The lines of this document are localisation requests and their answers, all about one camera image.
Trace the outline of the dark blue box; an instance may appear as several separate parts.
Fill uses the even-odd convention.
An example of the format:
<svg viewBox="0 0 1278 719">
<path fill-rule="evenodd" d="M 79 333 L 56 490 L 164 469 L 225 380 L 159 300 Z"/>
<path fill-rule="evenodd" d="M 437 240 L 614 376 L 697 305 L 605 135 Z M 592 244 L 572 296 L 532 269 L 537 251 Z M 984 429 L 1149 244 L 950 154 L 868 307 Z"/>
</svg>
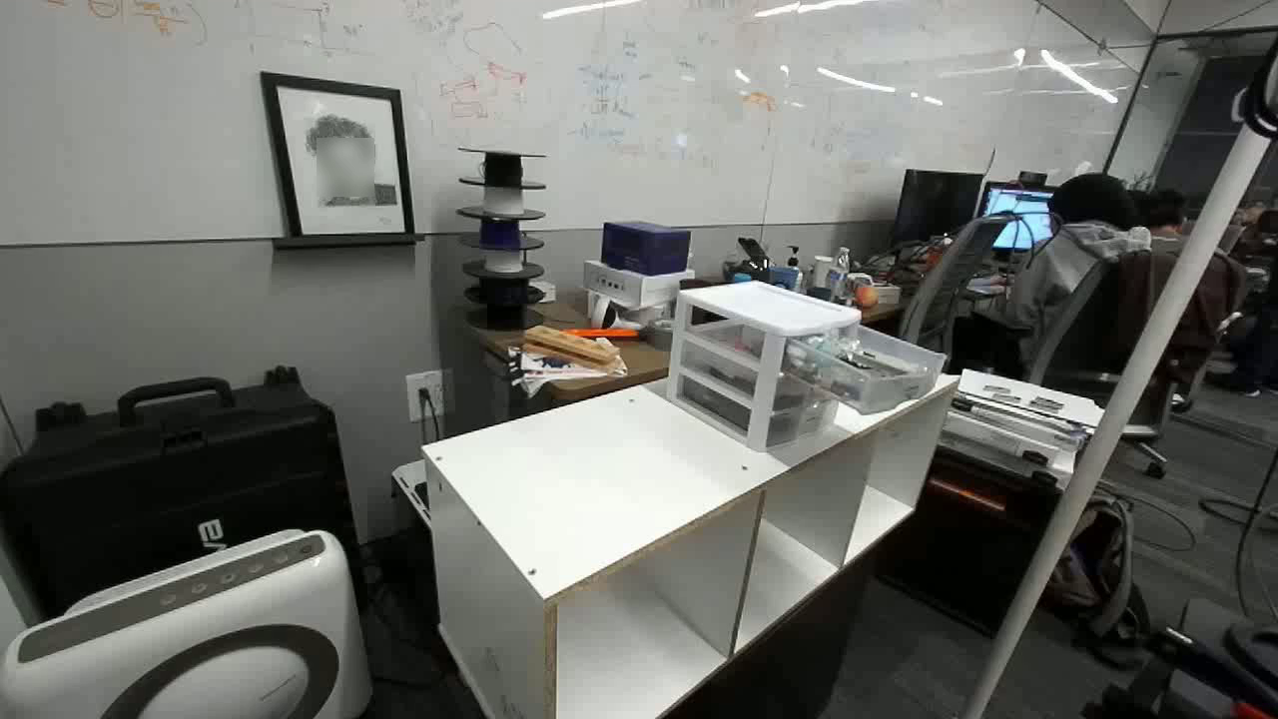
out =
<svg viewBox="0 0 1278 719">
<path fill-rule="evenodd" d="M 677 224 L 609 224 L 605 227 L 605 263 L 665 275 L 689 269 L 691 231 Z"/>
</svg>

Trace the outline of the stack of papers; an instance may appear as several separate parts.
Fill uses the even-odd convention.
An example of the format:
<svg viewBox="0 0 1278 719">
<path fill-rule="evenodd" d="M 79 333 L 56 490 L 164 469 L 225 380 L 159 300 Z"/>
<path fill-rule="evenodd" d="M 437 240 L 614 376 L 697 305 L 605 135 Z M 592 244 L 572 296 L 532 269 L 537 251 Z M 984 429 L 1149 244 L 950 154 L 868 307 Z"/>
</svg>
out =
<svg viewBox="0 0 1278 719">
<path fill-rule="evenodd" d="M 944 444 L 954 450 L 1025 460 L 1056 481 L 1069 481 L 1097 421 L 1104 409 L 1087 397 L 991 371 L 962 371 L 944 424 Z"/>
</svg>

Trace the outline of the seated person in hoodie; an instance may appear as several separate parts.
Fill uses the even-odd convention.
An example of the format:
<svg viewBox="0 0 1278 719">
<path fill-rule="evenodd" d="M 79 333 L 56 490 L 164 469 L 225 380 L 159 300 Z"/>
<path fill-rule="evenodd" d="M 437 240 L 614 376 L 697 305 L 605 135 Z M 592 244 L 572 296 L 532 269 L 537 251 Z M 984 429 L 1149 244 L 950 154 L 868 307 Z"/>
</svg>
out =
<svg viewBox="0 0 1278 719">
<path fill-rule="evenodd" d="M 1137 224 L 1121 180 L 1105 174 L 1065 180 L 1049 195 L 1049 240 L 1031 251 L 1008 296 L 1008 320 L 1020 333 L 1024 360 L 1035 360 L 1095 263 L 1117 263 L 1147 249 L 1149 231 Z"/>
</svg>

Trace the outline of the white wall power outlet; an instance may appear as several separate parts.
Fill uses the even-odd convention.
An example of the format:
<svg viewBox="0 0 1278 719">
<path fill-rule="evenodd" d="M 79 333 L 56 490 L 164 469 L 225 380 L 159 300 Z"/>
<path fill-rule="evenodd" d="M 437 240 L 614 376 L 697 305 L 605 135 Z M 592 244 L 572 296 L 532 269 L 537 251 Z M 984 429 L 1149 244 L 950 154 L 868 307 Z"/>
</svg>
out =
<svg viewBox="0 0 1278 719">
<path fill-rule="evenodd" d="M 406 393 L 406 421 L 418 421 L 425 412 L 445 412 L 445 376 L 438 371 L 412 371 L 402 380 Z"/>
</svg>

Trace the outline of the black framed picture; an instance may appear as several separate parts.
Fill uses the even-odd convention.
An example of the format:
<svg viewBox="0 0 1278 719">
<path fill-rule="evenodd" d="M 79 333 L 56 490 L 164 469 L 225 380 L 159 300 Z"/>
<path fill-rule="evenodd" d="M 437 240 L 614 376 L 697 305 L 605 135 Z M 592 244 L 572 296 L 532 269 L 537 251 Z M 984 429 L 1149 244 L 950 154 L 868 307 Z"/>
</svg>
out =
<svg viewBox="0 0 1278 719">
<path fill-rule="evenodd" d="M 418 240 L 397 88 L 263 74 L 259 92 L 289 249 Z"/>
</svg>

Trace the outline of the white box under blue box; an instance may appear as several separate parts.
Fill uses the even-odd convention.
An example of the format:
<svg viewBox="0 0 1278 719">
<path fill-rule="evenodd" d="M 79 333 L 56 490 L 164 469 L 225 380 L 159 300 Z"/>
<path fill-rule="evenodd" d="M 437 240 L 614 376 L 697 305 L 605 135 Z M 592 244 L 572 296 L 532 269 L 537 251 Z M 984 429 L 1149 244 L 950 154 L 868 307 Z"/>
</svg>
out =
<svg viewBox="0 0 1278 719">
<path fill-rule="evenodd" d="M 605 291 L 609 300 L 614 300 L 630 312 L 667 307 L 689 281 L 691 281 L 691 269 L 643 275 L 643 272 L 610 269 L 605 261 L 582 263 L 582 288 Z"/>
</svg>

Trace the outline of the white plastic drawer organizer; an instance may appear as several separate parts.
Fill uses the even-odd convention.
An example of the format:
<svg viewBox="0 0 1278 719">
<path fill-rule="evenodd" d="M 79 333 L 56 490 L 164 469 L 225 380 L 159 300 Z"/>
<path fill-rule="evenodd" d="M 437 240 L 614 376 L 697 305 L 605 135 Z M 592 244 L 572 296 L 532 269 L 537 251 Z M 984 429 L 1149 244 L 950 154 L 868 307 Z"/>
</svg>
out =
<svg viewBox="0 0 1278 719">
<path fill-rule="evenodd" d="M 667 400 L 757 450 L 786 444 L 820 412 L 816 387 L 786 367 L 786 352 L 852 333 L 860 320 L 860 307 L 761 281 L 682 288 Z"/>
</svg>

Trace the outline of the wooden desk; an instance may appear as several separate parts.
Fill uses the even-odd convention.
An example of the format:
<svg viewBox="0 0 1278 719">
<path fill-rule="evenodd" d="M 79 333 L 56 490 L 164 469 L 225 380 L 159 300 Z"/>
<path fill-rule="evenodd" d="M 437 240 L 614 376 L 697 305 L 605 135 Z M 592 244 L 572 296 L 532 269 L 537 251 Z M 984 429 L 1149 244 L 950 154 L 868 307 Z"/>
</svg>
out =
<svg viewBox="0 0 1278 719">
<path fill-rule="evenodd" d="M 529 417 L 618 387 L 653 384 L 667 371 L 667 352 L 638 340 L 574 340 L 556 328 L 582 328 L 588 320 L 572 305 L 537 305 L 518 333 L 497 333 L 478 312 L 466 317 L 466 333 L 485 352 L 498 409 Z"/>
</svg>

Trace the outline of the clear top drawer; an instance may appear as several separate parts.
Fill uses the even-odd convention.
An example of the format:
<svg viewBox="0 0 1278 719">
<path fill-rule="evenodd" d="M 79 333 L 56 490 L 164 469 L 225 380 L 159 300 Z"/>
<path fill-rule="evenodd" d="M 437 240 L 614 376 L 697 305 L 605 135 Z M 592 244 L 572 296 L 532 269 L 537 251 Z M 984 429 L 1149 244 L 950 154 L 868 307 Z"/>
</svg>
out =
<svg viewBox="0 0 1278 719">
<path fill-rule="evenodd" d="M 948 367 L 944 352 L 846 323 L 786 345 L 786 367 L 838 405 L 876 417 L 936 387 Z"/>
</svg>

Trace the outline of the white diagonal pole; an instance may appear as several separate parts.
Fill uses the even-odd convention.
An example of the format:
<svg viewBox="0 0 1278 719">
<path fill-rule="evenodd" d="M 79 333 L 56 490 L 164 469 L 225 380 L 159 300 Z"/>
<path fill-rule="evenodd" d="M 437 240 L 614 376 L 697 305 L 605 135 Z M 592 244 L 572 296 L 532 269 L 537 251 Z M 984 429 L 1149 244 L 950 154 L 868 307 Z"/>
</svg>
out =
<svg viewBox="0 0 1278 719">
<path fill-rule="evenodd" d="M 1184 257 L 1176 261 L 1165 288 L 1156 300 L 1156 312 L 1133 345 L 1133 356 L 1127 360 L 1117 387 L 1105 400 L 1105 412 L 1097 421 L 1097 432 L 1087 444 L 1080 472 L 1044 530 L 1044 542 L 1035 548 L 1035 558 L 1031 558 L 1031 568 L 1008 606 L 1008 621 L 995 632 L 995 644 L 987 652 L 978 684 L 970 688 L 958 719 L 987 719 L 987 709 L 995 705 L 995 691 L 1000 691 L 1000 684 L 1003 684 L 1003 676 L 1008 676 L 1008 666 L 1011 666 L 1011 658 L 1035 621 L 1035 606 L 1040 606 L 1087 502 L 1095 500 L 1105 462 L 1115 460 L 1121 429 L 1133 417 L 1143 393 L 1149 387 L 1156 367 L 1157 367 L 1163 352 L 1172 347 L 1172 337 L 1176 337 L 1177 320 L 1185 317 L 1196 288 L 1203 283 L 1203 275 L 1228 236 L 1228 224 L 1240 213 L 1265 154 L 1272 154 L 1265 134 L 1244 128 L 1236 135 L 1232 156 L 1208 192 L 1203 215 L 1189 227 L 1189 240 L 1185 240 Z"/>
</svg>

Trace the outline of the white cube shelf unit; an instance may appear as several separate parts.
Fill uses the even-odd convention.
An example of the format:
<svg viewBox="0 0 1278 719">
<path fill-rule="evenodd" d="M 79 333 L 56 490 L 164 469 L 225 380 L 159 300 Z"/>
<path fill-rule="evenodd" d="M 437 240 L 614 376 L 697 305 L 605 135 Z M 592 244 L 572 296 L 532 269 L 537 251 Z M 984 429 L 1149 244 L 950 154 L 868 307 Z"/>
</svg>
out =
<svg viewBox="0 0 1278 719">
<path fill-rule="evenodd" d="M 643 384 L 437 440 L 438 641 L 488 719 L 665 719 L 910 520 L 950 400 L 757 450 Z"/>
</svg>

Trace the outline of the orange tool on desk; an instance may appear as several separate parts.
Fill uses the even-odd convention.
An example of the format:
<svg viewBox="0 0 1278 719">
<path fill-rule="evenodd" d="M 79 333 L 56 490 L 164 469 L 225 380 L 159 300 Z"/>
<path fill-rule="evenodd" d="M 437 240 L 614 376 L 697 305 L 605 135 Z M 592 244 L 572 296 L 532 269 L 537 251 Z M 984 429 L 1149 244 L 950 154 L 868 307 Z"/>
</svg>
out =
<svg viewBox="0 0 1278 719">
<path fill-rule="evenodd" d="M 556 328 L 562 337 L 574 337 L 574 340 L 638 340 L 638 328 L 594 328 L 594 323 L 582 323 L 582 328 Z"/>
</svg>

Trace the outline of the black hard equipment case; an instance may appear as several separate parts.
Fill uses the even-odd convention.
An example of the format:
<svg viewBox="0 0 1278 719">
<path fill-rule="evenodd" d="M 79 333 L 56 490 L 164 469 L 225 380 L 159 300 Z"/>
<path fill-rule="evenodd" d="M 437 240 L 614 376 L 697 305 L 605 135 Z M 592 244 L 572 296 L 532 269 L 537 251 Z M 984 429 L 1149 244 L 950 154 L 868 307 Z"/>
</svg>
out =
<svg viewBox="0 0 1278 719">
<path fill-rule="evenodd" d="M 357 548 L 335 412 L 296 367 L 144 384 L 96 417 L 47 405 L 0 472 L 0 514 L 39 621 L 279 528 Z"/>
</svg>

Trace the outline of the computer monitor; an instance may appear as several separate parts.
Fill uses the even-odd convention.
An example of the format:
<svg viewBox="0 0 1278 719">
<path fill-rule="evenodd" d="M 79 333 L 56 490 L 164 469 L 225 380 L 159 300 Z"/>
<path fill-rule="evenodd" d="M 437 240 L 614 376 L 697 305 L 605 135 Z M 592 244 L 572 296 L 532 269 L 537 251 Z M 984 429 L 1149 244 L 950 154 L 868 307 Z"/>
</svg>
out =
<svg viewBox="0 0 1278 719">
<path fill-rule="evenodd" d="M 978 213 L 1003 215 L 1003 231 L 995 236 L 1000 251 L 1035 251 L 1056 236 L 1049 227 L 1049 188 L 1024 188 L 1024 184 L 991 184 L 984 192 Z"/>
</svg>

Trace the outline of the grey office chair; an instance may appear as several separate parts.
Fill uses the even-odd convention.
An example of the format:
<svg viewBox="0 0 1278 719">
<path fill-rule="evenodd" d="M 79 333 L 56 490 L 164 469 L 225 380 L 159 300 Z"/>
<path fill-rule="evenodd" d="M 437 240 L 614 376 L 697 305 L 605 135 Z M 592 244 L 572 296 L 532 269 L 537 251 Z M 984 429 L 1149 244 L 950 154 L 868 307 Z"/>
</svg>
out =
<svg viewBox="0 0 1278 719">
<path fill-rule="evenodd" d="M 899 323 L 902 340 L 930 347 L 930 352 L 950 352 L 954 317 L 962 307 L 968 283 L 987 263 L 1003 227 L 1008 227 L 1008 215 L 975 215 L 954 236 L 954 244 L 938 257 L 938 263 L 927 272 L 927 281 L 910 296 L 902 323 Z"/>
</svg>

